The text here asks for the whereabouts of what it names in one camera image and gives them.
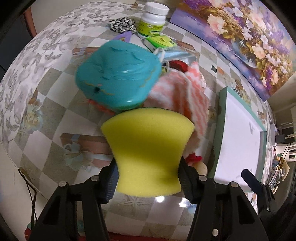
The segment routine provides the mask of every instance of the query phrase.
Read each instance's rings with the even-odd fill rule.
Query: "flower painting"
[[[263,101],[296,70],[294,42],[259,0],[183,0],[170,21],[228,58]]]

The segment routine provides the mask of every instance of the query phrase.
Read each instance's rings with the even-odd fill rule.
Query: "green label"
[[[140,20],[138,32],[141,35],[146,36],[146,37],[159,36],[162,28],[163,28],[163,25],[152,25],[152,24],[145,23],[142,20]]]

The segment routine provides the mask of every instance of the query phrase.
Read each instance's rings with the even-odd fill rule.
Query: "black and white cloth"
[[[122,17],[111,20],[109,22],[109,26],[111,30],[121,34],[127,31],[132,31],[133,34],[137,32],[135,21],[128,17]]]

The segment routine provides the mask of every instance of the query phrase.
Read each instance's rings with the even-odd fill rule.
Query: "teal frame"
[[[225,87],[222,89],[219,93],[219,113],[218,113],[218,119],[217,119],[217,126],[213,141],[213,151],[214,151],[214,165],[212,170],[209,172],[208,177],[214,178],[219,156],[220,156],[220,150],[223,140],[223,134],[224,134],[224,126],[225,126],[225,116],[226,116],[226,100],[227,96],[232,95],[236,100],[250,113],[250,115],[254,118],[254,120],[259,124],[262,131],[261,133],[261,140],[260,140],[260,146],[262,148],[260,149],[261,154],[261,160],[258,161],[257,165],[257,171],[256,171],[256,178],[261,181],[262,175],[263,175],[263,169],[265,164],[265,158],[266,158],[266,141],[267,141],[267,132],[265,127],[263,126],[261,120],[255,115],[255,113],[252,111],[252,109],[242,100],[242,98],[235,93],[230,87]]]

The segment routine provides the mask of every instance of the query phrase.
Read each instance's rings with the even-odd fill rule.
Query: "red object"
[[[115,115],[115,112],[112,110],[107,109],[106,107],[98,104],[97,102],[95,102],[94,100],[89,99],[89,103],[94,105],[99,111],[105,112],[109,115]]]
[[[201,160],[202,160],[202,156],[196,156],[195,153],[189,154],[189,156],[185,159],[186,163],[199,162]]]
[[[111,233],[111,232],[108,232],[108,233],[111,241],[168,241],[167,239],[160,239],[160,238],[125,236],[125,235]],[[31,229],[27,227],[27,229],[25,230],[25,238],[27,241],[30,238],[30,234],[31,234]],[[85,236],[79,236],[79,241],[86,241]]]
[[[179,70],[183,73],[188,71],[188,65],[181,60],[172,60],[172,61],[169,61],[169,63],[170,63],[170,68],[172,69]]]

